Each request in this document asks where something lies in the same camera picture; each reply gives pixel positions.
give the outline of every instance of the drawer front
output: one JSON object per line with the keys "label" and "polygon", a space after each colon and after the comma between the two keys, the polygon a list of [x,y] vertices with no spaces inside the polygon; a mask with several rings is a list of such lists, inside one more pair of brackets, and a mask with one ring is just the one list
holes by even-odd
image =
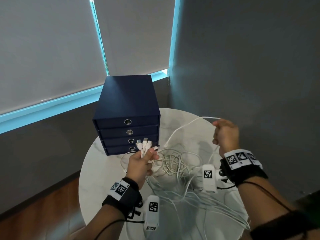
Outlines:
{"label": "drawer front", "polygon": [[[158,142],[155,141],[152,143],[152,146],[158,145]],[[106,154],[109,155],[119,155],[119,154],[125,154],[127,152],[133,151],[137,152],[138,148],[136,145],[122,145],[122,146],[111,146],[105,148]]]}
{"label": "drawer front", "polygon": [[136,146],[137,140],[143,141],[143,138],[147,137],[149,141],[158,141],[158,135],[148,135],[148,136],[131,136],[131,137],[120,137],[104,139],[103,143],[106,147],[114,147],[118,145],[133,145]]}
{"label": "drawer front", "polygon": [[156,125],[159,124],[159,116],[141,116],[141,117],[128,117],[128,118],[112,118],[96,120],[99,129],[118,128],[118,127],[133,127],[143,125]]}
{"label": "drawer front", "polygon": [[158,125],[137,126],[127,128],[100,129],[99,133],[102,139],[117,137],[132,137],[140,135],[158,134]]}

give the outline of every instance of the round table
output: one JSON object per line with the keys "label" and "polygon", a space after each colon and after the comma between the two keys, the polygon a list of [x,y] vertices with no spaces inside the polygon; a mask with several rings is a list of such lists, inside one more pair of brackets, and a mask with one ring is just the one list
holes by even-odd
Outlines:
{"label": "round table", "polygon": [[[169,108],[161,108],[160,113],[159,149],[162,149],[161,145],[166,143],[175,129],[198,118],[194,114]],[[214,130],[215,127],[210,122],[204,119],[196,120],[178,130],[171,138],[169,147],[181,143],[187,151],[198,154],[203,159],[203,164],[206,164],[216,148],[216,145],[212,143]],[[127,161],[129,156],[130,154],[125,155],[124,160]],[[106,198],[113,183],[125,177],[126,173],[120,165],[121,158],[122,155],[106,156],[99,137],[96,138],[88,150],[79,179],[79,202],[86,224],[93,219],[101,208],[101,203]],[[215,168],[219,168],[220,159],[219,154],[215,153],[213,156]],[[140,193],[145,200],[152,194],[152,190],[145,183]],[[220,190],[218,194],[214,195],[214,198],[225,203],[233,210],[238,211],[242,214],[243,218],[247,219],[246,211],[236,188]],[[237,240],[242,234],[243,228],[222,214],[207,212],[205,216],[205,210],[197,209],[184,203],[177,205],[177,210],[179,212],[179,219],[172,205],[168,204],[168,206],[162,207],[159,228],[150,237],[147,236],[147,238],[205,239],[203,235],[204,220],[205,233],[208,240]],[[134,218],[135,221],[142,220],[142,216],[140,218],[136,217]],[[119,239],[145,239],[142,224],[126,223]]]}

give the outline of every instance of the roller blind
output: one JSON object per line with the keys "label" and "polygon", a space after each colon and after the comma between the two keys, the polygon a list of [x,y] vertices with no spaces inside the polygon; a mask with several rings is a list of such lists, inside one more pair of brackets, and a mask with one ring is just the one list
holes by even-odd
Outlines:
{"label": "roller blind", "polygon": [[94,0],[111,76],[168,68],[175,0]]}
{"label": "roller blind", "polygon": [[105,77],[89,0],[1,0],[0,114]]}

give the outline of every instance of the hand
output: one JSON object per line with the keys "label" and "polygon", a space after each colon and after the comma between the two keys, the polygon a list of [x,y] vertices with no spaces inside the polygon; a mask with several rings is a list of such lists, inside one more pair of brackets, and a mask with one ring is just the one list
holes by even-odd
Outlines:
{"label": "hand", "polygon": [[159,156],[157,155],[157,151],[155,151],[153,148],[150,148],[143,158],[141,158],[141,151],[134,153],[129,158],[126,177],[135,181],[139,186],[139,190],[142,189],[142,186],[146,181],[146,175],[152,175],[152,163],[148,163],[148,161],[158,159]]}
{"label": "hand", "polygon": [[232,150],[240,149],[239,146],[239,128],[231,121],[219,119],[212,123],[216,127],[212,141],[214,145],[219,145],[219,154],[224,154]]}

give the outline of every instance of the wooden floor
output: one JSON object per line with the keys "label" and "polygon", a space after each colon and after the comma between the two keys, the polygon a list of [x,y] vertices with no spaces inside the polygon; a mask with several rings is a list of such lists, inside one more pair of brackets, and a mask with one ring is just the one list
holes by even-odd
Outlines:
{"label": "wooden floor", "polygon": [[85,226],[79,206],[78,184],[77,178],[0,222],[0,239],[71,240],[72,233]]}

